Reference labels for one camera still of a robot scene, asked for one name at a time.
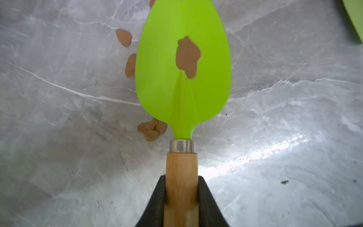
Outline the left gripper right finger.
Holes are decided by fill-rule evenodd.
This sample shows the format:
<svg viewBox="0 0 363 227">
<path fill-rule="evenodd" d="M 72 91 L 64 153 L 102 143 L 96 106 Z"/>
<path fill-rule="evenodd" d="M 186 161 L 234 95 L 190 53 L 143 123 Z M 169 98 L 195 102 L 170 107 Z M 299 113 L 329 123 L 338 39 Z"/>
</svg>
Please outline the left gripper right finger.
<svg viewBox="0 0 363 227">
<path fill-rule="evenodd" d="M 202 176 L 199 176 L 198 201 L 200 227 L 229 227 Z"/>
</svg>

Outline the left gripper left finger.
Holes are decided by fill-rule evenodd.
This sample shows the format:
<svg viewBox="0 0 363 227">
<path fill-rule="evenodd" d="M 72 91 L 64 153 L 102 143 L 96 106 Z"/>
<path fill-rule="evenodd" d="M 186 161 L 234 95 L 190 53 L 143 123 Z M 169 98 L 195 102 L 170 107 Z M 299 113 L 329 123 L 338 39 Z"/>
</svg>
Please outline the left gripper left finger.
<svg viewBox="0 0 363 227">
<path fill-rule="evenodd" d="M 136 227 L 163 227 L 165 200 L 165 175 L 162 175 Z"/>
</svg>

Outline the green pointed trowel wooden handle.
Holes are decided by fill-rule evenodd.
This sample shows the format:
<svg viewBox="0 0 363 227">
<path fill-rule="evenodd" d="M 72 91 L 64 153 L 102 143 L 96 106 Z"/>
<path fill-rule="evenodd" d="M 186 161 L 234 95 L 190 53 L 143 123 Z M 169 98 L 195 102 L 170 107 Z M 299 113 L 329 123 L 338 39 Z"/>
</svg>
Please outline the green pointed trowel wooden handle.
<svg viewBox="0 0 363 227">
<path fill-rule="evenodd" d="M 156 1 L 143 27 L 135 83 L 142 107 L 173 131 L 163 227 L 199 227 L 199 165 L 192 134 L 221 112 L 232 87 L 224 25 L 212 1 Z"/>
</svg>

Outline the green square trowel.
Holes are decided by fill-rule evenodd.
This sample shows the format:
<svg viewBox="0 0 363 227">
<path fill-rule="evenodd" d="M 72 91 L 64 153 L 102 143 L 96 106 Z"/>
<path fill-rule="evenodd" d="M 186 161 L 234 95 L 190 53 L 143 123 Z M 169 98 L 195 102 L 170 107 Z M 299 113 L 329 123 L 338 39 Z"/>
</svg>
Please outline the green square trowel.
<svg viewBox="0 0 363 227">
<path fill-rule="evenodd" d="M 363 42 L 363 0 L 343 0 L 344 7 L 360 42 Z"/>
</svg>

